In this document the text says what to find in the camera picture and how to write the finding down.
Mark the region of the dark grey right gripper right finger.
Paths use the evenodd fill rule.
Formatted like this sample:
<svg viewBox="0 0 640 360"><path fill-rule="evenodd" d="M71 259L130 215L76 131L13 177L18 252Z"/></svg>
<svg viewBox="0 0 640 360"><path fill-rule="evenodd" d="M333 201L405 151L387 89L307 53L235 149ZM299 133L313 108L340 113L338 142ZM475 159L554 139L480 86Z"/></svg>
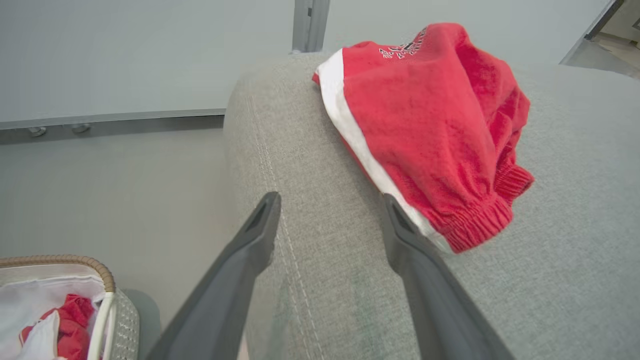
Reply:
<svg viewBox="0 0 640 360"><path fill-rule="evenodd" d="M387 262L402 278L423 360L512 360L511 351L398 201L382 196Z"/></svg>

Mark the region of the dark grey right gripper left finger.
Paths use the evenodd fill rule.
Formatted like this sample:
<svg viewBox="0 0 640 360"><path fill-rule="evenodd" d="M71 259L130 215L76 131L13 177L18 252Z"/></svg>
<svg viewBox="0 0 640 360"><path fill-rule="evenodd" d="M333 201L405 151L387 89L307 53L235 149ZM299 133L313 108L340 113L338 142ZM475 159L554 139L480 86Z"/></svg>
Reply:
<svg viewBox="0 0 640 360"><path fill-rule="evenodd" d="M254 285L272 262L282 198L263 195L156 344L149 360L235 360Z"/></svg>

